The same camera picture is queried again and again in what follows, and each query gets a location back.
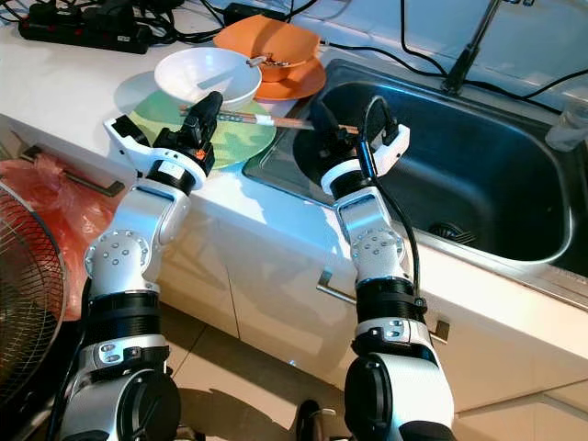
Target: chopsticks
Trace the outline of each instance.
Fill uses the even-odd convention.
[[[187,114],[188,106],[180,106],[180,115]],[[217,116],[218,121],[242,122],[244,124],[257,124],[261,126],[276,126],[285,129],[314,130],[312,123],[305,119],[279,118],[271,115],[260,115],[256,113],[221,111]],[[355,126],[339,125],[340,129],[347,130],[347,133],[357,135],[359,130]]]

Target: sink drain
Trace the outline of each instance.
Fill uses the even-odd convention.
[[[468,232],[452,222],[436,222],[429,227],[428,231],[435,236],[461,243],[462,245],[470,245],[476,241],[476,236],[473,232]]]

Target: faucet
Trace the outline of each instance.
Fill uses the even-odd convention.
[[[500,3],[504,1],[507,3],[518,4],[521,3],[521,0],[491,0],[486,8],[486,12],[484,13],[483,17],[481,18],[480,24],[476,29],[476,33],[474,34],[471,42],[468,43],[463,50],[463,52],[459,55],[458,60],[451,68],[451,71],[447,75],[447,78],[441,84],[441,90],[443,90],[448,95],[457,95],[461,90],[461,86],[463,86],[463,82],[466,79],[466,75],[468,74],[469,68],[474,63],[476,59],[476,55],[480,51],[480,43],[498,10],[498,6]],[[523,0],[523,5],[525,6],[532,6],[535,3],[535,0]]]

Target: white bowl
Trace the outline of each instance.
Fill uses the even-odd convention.
[[[193,105],[213,90],[222,93],[222,109],[249,104],[261,84],[261,71],[247,57],[220,48],[192,48],[172,53],[155,67],[155,83],[182,104]]]

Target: red plastic bag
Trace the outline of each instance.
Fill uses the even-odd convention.
[[[71,321],[81,315],[85,249],[110,224],[121,195],[108,198],[82,187],[65,176],[64,167],[57,158],[40,153],[34,164],[20,159],[0,162],[0,176],[37,211],[62,252],[64,319]]]

